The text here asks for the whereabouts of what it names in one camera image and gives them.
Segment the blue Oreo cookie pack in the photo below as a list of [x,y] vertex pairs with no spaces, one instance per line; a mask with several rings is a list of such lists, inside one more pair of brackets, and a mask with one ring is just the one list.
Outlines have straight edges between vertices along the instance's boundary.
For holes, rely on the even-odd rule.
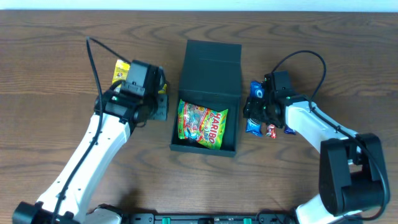
[[[250,84],[250,97],[263,98],[264,89],[260,82],[252,81]],[[256,119],[248,118],[246,123],[246,132],[255,136],[263,136],[261,132],[262,123]]]

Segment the yellow snack bag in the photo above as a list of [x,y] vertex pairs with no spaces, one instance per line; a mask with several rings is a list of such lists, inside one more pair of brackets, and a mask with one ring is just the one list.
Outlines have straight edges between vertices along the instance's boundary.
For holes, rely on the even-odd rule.
[[120,80],[126,80],[129,69],[130,69],[129,63],[127,63],[121,59],[118,59],[116,61],[115,68],[114,68],[112,84],[114,84]]

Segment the Haribo gummy candy bag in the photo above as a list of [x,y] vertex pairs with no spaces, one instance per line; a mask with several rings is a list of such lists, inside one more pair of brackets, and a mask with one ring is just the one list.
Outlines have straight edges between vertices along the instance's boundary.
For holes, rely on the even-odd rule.
[[177,131],[179,139],[196,141],[208,149],[220,150],[228,109],[215,111],[180,100]]

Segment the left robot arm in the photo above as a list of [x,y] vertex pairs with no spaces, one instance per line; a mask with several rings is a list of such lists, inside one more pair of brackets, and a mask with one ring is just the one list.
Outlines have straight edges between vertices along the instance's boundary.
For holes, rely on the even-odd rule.
[[134,61],[126,79],[100,91],[88,129],[55,182],[34,204],[21,202],[13,223],[84,223],[91,197],[113,157],[137,127],[167,119],[161,67]]

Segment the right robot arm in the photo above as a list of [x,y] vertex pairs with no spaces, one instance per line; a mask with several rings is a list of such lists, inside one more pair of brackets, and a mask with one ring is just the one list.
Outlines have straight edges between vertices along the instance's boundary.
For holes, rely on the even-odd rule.
[[248,97],[243,116],[287,126],[320,153],[319,193],[295,209],[296,223],[362,223],[385,212],[391,194],[375,134],[340,125],[306,95]]

